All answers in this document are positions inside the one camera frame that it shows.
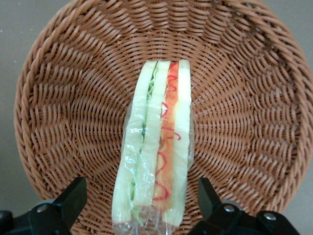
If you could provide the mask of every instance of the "wrapped sandwich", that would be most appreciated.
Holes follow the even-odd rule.
[[[114,186],[116,234],[171,234],[183,219],[193,160],[190,66],[147,61],[125,121]]]

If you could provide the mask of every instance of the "gray surface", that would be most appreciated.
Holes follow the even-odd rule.
[[[39,198],[19,159],[13,125],[13,105],[22,64],[42,28],[68,0],[0,0],[0,210],[15,216]],[[287,25],[313,68],[312,0],[264,1]],[[313,162],[284,215],[302,235],[313,233]]]

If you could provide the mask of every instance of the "metal screw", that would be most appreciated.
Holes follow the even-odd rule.
[[[45,210],[47,210],[47,206],[46,205],[38,207],[36,211],[37,211],[37,213],[40,213],[40,212],[44,212]]]
[[[264,214],[264,217],[265,217],[266,219],[268,219],[268,220],[271,220],[271,221],[276,220],[276,217],[275,217],[272,213],[269,213],[269,212],[266,212],[266,213]]]
[[[234,212],[235,208],[232,205],[226,205],[224,206],[225,211],[227,212]]]

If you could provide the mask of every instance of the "wicker basket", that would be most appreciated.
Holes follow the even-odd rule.
[[[195,162],[176,234],[201,219],[197,181],[250,214],[282,211],[312,153],[313,80],[289,30],[258,0],[73,0],[19,77],[16,138],[44,199],[86,176],[76,234],[111,234],[123,120],[146,60],[188,59]]]

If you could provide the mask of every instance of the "gray background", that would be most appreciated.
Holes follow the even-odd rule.
[[[19,159],[13,125],[16,83],[38,34],[68,0],[0,0],[0,210],[14,216],[39,201]],[[291,30],[313,68],[313,0],[265,0]],[[284,211],[302,235],[313,234],[313,161]]]

